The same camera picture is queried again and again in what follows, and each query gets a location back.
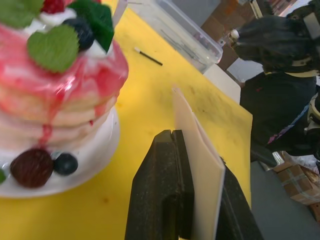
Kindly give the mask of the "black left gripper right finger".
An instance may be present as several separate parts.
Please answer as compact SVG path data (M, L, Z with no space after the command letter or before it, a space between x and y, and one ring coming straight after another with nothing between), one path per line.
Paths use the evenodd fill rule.
M238 179L222 157L218 160L222 163L222 179L218 184L215 239L262 240L264 237Z

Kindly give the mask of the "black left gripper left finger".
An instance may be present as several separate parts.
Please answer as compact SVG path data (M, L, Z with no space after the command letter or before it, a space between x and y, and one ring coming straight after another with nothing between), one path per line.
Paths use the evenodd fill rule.
M195 191L181 130L158 133L131 186L126 240L191 239Z

